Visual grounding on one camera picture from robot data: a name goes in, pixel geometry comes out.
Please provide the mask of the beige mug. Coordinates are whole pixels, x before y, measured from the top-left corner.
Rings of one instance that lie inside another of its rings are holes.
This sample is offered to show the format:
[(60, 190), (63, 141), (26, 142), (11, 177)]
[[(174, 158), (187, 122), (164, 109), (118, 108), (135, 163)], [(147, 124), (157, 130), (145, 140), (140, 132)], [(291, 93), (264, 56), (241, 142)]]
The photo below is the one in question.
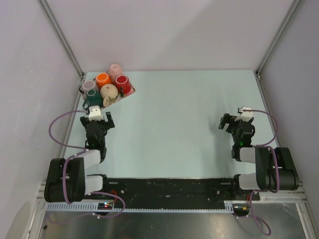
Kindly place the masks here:
[(119, 95), (118, 89), (113, 84), (105, 84), (100, 89), (101, 97), (103, 98), (103, 107), (108, 107), (113, 104)]

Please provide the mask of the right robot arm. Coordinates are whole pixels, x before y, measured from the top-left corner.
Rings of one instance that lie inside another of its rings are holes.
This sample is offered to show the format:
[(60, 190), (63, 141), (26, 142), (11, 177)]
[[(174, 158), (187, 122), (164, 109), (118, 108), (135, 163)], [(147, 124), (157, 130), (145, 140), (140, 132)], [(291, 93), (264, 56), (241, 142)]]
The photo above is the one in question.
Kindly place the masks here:
[(254, 173), (234, 176), (235, 184), (230, 187), (231, 196), (241, 200), (248, 194), (248, 190), (273, 193), (297, 190), (300, 180), (290, 150), (287, 147), (253, 146), (252, 137), (256, 131), (252, 125), (253, 120), (253, 117), (230, 114), (224, 114), (220, 120), (218, 128), (224, 129), (226, 126), (226, 132), (231, 134), (234, 142), (231, 157), (255, 166)]

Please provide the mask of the orange mug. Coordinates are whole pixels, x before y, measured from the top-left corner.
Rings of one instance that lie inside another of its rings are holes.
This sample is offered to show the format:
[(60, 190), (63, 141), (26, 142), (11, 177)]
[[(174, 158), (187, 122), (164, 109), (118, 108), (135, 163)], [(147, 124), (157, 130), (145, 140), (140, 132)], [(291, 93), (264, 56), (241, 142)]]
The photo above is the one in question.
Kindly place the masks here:
[(100, 73), (100, 74), (98, 74), (96, 76), (95, 80), (96, 80), (96, 84), (97, 84), (99, 89), (102, 88), (106, 84), (111, 84), (112, 83), (112, 79), (108, 75), (108, 73)]

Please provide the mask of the dark green mug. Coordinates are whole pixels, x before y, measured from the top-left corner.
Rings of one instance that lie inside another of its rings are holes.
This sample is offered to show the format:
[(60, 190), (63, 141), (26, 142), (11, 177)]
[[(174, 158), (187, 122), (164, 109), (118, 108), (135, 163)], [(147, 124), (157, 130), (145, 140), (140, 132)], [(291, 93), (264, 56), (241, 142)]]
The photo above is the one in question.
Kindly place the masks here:
[(86, 99), (83, 103), (83, 109), (88, 110), (90, 107), (99, 106), (103, 107), (103, 98), (100, 95), (100, 92), (95, 89), (90, 89), (86, 92)]

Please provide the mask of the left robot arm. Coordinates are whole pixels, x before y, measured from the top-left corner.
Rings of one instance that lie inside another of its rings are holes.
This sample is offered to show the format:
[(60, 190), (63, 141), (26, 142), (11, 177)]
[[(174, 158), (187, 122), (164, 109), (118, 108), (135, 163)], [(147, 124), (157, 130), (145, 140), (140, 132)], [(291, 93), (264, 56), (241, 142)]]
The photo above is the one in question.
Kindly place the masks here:
[(55, 158), (51, 160), (44, 189), (44, 198), (48, 203), (65, 202), (71, 204), (73, 202), (82, 201), (87, 194), (85, 190), (89, 188), (85, 183), (84, 155), (96, 152), (97, 163), (103, 162), (106, 157), (107, 148), (105, 137), (108, 130), (115, 127), (110, 112), (106, 112), (106, 119), (101, 115), (80, 118), (86, 132), (84, 147), (67, 145), (53, 137), (51, 132), (53, 124), (63, 116), (78, 112), (79, 110), (66, 112), (55, 118), (49, 125), (48, 133), (53, 141), (61, 146), (77, 148), (81, 149), (81, 151), (66, 159)]

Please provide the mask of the pink mug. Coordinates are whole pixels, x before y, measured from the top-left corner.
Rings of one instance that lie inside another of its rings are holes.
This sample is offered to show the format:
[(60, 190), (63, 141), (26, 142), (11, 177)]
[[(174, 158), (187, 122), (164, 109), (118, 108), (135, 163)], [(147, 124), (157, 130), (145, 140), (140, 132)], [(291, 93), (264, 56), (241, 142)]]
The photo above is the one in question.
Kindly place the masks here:
[(115, 80), (118, 76), (123, 75), (123, 69), (120, 65), (118, 64), (113, 64), (110, 66), (108, 70), (108, 74), (110, 75), (112, 80)]

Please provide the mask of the red mug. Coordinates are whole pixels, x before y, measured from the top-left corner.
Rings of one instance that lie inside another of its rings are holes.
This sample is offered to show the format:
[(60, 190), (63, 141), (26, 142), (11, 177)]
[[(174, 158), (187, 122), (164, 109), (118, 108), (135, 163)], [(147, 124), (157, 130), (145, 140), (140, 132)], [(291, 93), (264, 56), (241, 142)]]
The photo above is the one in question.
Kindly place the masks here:
[(118, 88), (118, 91), (122, 92), (124, 95), (127, 95), (132, 89), (131, 82), (126, 75), (117, 76), (115, 79), (115, 85)]

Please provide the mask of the lilac mug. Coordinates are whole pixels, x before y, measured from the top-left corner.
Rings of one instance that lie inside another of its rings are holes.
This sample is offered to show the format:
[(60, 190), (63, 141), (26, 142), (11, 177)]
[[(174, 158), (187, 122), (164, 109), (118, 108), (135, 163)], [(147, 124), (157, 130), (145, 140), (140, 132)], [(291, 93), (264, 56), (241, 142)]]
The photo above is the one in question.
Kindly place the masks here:
[(98, 90), (98, 86), (94, 80), (85, 81), (80, 87), (79, 92), (85, 94), (88, 90)]

